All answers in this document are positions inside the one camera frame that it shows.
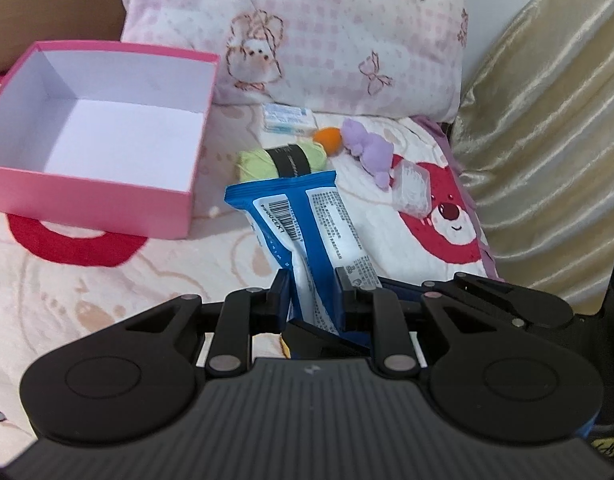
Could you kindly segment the clear plastic swab box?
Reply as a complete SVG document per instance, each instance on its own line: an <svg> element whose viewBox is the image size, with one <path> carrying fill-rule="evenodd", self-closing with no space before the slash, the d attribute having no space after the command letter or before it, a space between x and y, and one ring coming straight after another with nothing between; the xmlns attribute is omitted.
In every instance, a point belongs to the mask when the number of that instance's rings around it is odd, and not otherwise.
<svg viewBox="0 0 614 480"><path fill-rule="evenodd" d="M417 219L431 213L431 177L425 168L403 159L394 169L392 189L393 204L399 212Z"/></svg>

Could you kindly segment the pink checked pillow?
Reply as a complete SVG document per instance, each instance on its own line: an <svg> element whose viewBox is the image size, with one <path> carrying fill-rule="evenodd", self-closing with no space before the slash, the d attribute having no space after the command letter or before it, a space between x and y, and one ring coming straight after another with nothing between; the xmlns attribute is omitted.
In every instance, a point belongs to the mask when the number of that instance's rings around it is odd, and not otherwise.
<svg viewBox="0 0 614 480"><path fill-rule="evenodd" d="M456 116L467 0L123 0L122 37L214 52L219 105Z"/></svg>

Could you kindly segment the orange makeup sponge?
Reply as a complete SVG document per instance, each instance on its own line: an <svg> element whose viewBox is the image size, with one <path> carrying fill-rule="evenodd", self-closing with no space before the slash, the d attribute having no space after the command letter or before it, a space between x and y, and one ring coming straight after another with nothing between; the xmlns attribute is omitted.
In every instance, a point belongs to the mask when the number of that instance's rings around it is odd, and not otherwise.
<svg viewBox="0 0 614 480"><path fill-rule="evenodd" d="M329 155L335 155L342 146L341 130L335 127L322 128L313 134L313 140Z"/></svg>

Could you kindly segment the purple plush toy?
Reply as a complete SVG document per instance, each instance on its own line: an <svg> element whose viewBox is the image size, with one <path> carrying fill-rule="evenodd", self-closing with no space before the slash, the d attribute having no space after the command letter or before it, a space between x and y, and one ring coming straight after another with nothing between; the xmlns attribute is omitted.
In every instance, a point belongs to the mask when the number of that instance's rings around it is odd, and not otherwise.
<svg viewBox="0 0 614 480"><path fill-rule="evenodd" d="M376 133L369 132L357 120L346 118L341 127L344 148L358 159L362 168L383 191L391 183L394 144Z"/></svg>

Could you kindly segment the pink cardboard box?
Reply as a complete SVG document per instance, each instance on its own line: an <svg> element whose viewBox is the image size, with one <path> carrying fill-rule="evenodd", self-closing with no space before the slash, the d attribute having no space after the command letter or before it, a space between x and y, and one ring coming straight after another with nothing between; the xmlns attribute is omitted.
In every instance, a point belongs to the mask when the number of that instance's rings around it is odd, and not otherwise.
<svg viewBox="0 0 614 480"><path fill-rule="evenodd" d="M148 44L30 46L0 83L0 212L186 237L218 66Z"/></svg>

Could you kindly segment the white blue tissue pack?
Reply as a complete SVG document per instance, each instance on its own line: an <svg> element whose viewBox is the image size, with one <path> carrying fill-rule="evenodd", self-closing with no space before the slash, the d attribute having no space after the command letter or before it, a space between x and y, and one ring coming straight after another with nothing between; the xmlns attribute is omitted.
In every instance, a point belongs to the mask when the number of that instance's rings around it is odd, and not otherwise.
<svg viewBox="0 0 614 480"><path fill-rule="evenodd" d="M263 105L263 118L268 132L310 136L317 130L313 112L305 107L266 103Z"/></svg>

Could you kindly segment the gold satin curtain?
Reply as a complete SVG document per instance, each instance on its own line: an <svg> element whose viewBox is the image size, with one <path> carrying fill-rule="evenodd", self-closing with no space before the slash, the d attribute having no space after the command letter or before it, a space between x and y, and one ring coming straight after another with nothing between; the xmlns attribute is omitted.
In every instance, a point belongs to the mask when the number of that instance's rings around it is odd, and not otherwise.
<svg viewBox="0 0 614 480"><path fill-rule="evenodd" d="M467 86L451 145L501 278L599 310L614 264L614 0L531 0Z"/></svg>

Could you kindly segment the green yarn ball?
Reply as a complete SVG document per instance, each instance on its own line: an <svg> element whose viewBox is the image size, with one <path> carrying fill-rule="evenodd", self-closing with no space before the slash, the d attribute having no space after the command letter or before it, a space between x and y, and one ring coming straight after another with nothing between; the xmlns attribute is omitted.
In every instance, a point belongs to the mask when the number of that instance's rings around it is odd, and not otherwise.
<svg viewBox="0 0 614 480"><path fill-rule="evenodd" d="M323 146L309 141L241 152L235 168L239 182L251 182L313 174L327 168L327 162Z"/></svg>

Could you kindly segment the blue snack packet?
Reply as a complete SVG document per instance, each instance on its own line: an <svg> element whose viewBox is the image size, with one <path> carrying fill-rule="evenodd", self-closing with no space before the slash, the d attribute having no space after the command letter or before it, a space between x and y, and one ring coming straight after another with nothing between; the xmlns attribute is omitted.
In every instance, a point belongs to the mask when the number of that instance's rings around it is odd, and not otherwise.
<svg viewBox="0 0 614 480"><path fill-rule="evenodd" d="M351 284L381 282L336 186L333 170L228 186L225 202L245 214L260 245L293 274L290 318L339 335L342 300L336 271Z"/></svg>

